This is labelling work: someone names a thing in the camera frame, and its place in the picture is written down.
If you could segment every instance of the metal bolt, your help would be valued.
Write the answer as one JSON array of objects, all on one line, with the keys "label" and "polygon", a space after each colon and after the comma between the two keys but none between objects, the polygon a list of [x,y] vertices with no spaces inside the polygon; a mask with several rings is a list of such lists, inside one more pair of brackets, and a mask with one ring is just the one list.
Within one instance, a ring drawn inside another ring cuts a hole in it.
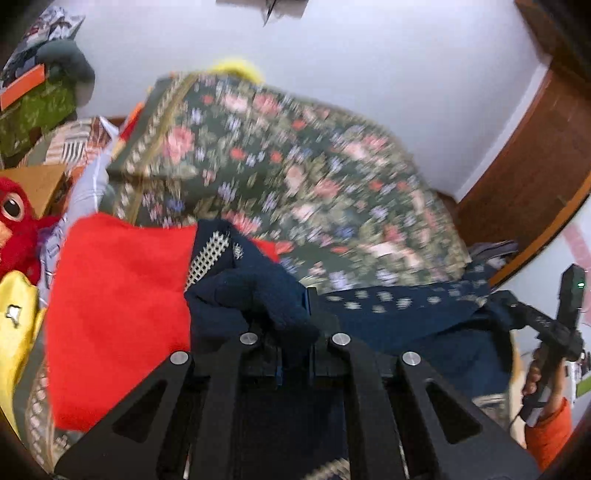
[{"label": "metal bolt", "polygon": [[258,342],[258,335],[252,332],[246,332],[240,335],[240,342],[244,345],[254,345]]},{"label": "metal bolt", "polygon": [[402,355],[402,361],[414,367],[421,363],[421,356],[416,352],[406,352]]},{"label": "metal bolt", "polygon": [[170,361],[172,363],[174,363],[175,365],[182,365],[183,363],[185,363],[187,360],[189,360],[189,355],[187,352],[174,352],[171,356],[170,356]]},{"label": "metal bolt", "polygon": [[333,335],[333,342],[340,346],[348,345],[351,341],[351,337],[346,333],[335,333]]}]

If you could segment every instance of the green floral blanket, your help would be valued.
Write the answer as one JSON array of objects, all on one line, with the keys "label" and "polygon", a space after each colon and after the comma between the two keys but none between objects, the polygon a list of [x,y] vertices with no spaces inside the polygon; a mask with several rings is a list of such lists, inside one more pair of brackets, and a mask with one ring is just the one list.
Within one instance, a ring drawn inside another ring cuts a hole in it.
[{"label": "green floral blanket", "polygon": [[234,77],[158,81],[108,172],[101,211],[164,227],[221,216],[321,292],[455,280],[468,260],[383,127]]}]

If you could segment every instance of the red plush bird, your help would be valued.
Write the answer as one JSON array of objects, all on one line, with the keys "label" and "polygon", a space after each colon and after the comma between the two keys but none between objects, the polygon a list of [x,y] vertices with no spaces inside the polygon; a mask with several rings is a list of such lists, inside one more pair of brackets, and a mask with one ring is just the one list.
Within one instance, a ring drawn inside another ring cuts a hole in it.
[{"label": "red plush bird", "polygon": [[0,278],[12,270],[19,270],[33,285],[39,282],[39,230],[50,227],[58,219],[35,218],[33,207],[21,186],[0,177]]}]

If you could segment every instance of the red cloth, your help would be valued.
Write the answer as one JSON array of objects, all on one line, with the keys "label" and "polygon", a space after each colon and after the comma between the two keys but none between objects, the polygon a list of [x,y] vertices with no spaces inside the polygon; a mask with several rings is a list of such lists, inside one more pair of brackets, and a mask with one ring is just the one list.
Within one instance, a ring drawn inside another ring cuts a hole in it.
[{"label": "red cloth", "polygon": [[570,404],[562,399],[560,408],[550,417],[540,420],[535,427],[525,426],[525,443],[540,470],[544,471],[569,441],[573,431]]},{"label": "red cloth", "polygon": [[[88,431],[176,350],[197,226],[139,228],[103,213],[70,230],[45,315],[56,426]],[[274,260],[275,245],[258,242]]]}]

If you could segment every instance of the yellow plush toy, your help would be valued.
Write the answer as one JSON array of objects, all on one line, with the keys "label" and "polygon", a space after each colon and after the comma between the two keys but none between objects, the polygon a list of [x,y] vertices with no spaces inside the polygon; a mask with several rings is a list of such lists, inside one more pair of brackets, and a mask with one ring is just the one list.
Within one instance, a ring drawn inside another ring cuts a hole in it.
[{"label": "yellow plush toy", "polygon": [[234,75],[252,83],[261,84],[264,82],[262,74],[250,63],[240,59],[227,59],[216,63],[207,70],[210,73],[225,73]]},{"label": "yellow plush toy", "polygon": [[43,322],[37,287],[13,270],[0,281],[0,408],[18,434],[12,396]]}]

